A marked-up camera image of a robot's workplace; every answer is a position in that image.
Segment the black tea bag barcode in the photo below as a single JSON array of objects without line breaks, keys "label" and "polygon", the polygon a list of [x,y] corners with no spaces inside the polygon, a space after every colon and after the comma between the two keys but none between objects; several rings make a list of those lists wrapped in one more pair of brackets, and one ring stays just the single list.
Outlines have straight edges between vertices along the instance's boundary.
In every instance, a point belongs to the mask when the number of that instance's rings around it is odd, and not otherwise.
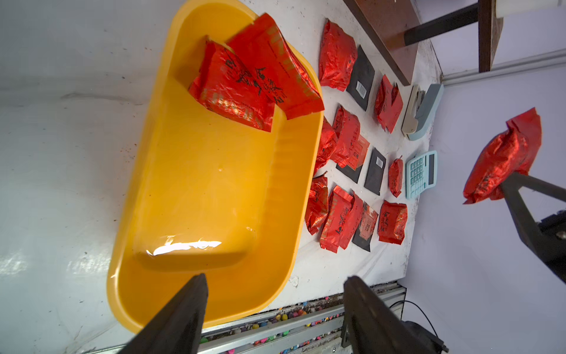
[{"label": "black tea bag barcode", "polygon": [[374,76],[375,69],[363,51],[363,48],[359,45],[358,58],[353,66],[350,82],[346,91],[365,112],[368,109]]}]

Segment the red foil tea bag top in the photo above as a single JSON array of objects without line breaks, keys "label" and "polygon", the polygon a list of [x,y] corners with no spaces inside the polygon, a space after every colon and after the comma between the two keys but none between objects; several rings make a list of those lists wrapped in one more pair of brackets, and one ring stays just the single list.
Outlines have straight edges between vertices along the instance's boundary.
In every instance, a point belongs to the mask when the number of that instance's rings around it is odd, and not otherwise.
[{"label": "red foil tea bag top", "polygon": [[345,91],[358,59],[354,38],[327,19],[321,39],[318,79],[322,86]]}]

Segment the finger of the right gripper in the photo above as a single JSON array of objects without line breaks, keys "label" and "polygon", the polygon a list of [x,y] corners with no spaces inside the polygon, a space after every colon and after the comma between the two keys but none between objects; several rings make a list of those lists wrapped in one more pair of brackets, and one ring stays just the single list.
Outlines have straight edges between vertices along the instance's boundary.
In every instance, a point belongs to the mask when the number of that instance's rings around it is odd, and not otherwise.
[{"label": "finger of the right gripper", "polygon": [[565,189],[516,172],[501,184],[520,240],[554,275],[565,281],[565,211],[535,221],[520,194],[523,187],[560,201],[565,200]]}]

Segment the red foil tea bag bottom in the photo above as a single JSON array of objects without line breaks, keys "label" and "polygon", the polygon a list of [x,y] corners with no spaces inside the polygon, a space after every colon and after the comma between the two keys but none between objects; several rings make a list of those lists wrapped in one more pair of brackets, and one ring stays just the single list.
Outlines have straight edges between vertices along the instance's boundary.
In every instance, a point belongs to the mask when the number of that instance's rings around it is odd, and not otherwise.
[{"label": "red foil tea bag bottom", "polygon": [[329,189],[325,173],[312,180],[305,213],[307,231],[315,235],[324,227],[329,213]]}]

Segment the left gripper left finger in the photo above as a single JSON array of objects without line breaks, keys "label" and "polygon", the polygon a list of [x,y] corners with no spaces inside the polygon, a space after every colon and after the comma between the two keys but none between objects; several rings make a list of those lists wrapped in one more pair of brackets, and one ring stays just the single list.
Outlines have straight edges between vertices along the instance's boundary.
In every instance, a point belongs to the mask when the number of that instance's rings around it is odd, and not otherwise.
[{"label": "left gripper left finger", "polygon": [[194,276],[121,353],[197,353],[209,295],[206,275]]}]

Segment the black red label tea bag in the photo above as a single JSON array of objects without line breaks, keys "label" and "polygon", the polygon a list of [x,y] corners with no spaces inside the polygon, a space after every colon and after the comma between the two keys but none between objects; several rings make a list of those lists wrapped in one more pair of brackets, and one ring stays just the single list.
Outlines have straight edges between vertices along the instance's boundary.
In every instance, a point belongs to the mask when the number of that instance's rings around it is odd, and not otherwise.
[{"label": "black red label tea bag", "polygon": [[351,179],[355,184],[359,181],[369,146],[369,142],[360,135],[354,150],[346,162],[346,166],[342,168],[339,164],[336,164],[337,170],[342,172],[343,175]]}]

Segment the red foil tea bag front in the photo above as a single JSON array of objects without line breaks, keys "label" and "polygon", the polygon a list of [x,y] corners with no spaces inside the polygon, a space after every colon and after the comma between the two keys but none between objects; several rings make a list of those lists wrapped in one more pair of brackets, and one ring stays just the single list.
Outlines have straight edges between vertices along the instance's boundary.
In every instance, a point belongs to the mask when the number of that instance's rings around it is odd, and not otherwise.
[{"label": "red foil tea bag front", "polygon": [[405,226],[408,221],[406,204],[384,201],[379,215],[377,234],[379,241],[401,245],[405,239]]}]

